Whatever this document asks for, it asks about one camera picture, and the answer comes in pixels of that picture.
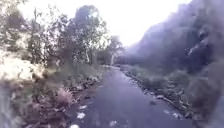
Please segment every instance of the wet road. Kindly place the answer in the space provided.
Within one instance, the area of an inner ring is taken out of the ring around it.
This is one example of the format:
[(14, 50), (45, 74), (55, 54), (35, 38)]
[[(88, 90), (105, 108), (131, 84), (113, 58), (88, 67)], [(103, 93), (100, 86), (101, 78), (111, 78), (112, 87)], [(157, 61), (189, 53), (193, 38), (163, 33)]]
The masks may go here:
[(176, 113), (113, 69), (94, 97), (78, 106), (72, 128), (194, 128), (190, 120), (176, 118)]

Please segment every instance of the shrub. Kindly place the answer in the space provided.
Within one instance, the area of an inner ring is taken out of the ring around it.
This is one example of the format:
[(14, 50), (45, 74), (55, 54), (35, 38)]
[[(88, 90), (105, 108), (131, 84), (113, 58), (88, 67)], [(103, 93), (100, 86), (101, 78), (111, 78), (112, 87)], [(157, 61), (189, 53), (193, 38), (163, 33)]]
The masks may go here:
[(175, 86), (184, 85), (188, 86), (190, 82), (190, 76), (185, 71), (177, 70), (170, 73), (166, 79), (169, 81), (170, 84)]
[(73, 101), (72, 92), (64, 88), (59, 88), (57, 91), (56, 100), (59, 104), (71, 104)]

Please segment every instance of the rock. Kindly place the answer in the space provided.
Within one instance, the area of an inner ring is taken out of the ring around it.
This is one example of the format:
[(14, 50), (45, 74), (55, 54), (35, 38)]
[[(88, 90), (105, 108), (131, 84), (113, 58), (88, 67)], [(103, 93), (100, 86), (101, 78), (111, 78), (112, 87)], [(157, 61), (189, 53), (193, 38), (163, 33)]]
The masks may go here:
[(76, 86), (76, 89), (77, 89), (78, 91), (82, 91), (82, 90), (84, 90), (84, 87), (81, 86), (81, 85), (78, 85), (78, 86)]
[(164, 99), (164, 96), (163, 95), (157, 95), (156, 98), (157, 99)]

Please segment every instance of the vegetation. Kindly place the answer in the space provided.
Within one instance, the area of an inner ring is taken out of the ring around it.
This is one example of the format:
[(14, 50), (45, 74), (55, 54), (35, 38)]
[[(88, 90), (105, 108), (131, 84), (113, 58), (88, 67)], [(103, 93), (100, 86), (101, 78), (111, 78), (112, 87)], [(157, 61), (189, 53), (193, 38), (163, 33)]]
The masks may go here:
[(223, 57), (218, 49), (223, 49), (223, 30), (217, 3), (193, 0), (180, 6), (116, 60), (132, 65), (121, 67), (197, 122), (209, 119), (222, 87), (218, 74), (223, 73)]
[(0, 118), (7, 119), (0, 124), (68, 127), (66, 108), (88, 97), (82, 93), (100, 82), (100, 64), (111, 64), (121, 43), (92, 5), (80, 7), (73, 18), (49, 6), (25, 19), (17, 9), (22, 3), (0, 2), (0, 77), (2, 90), (9, 91), (1, 99)]

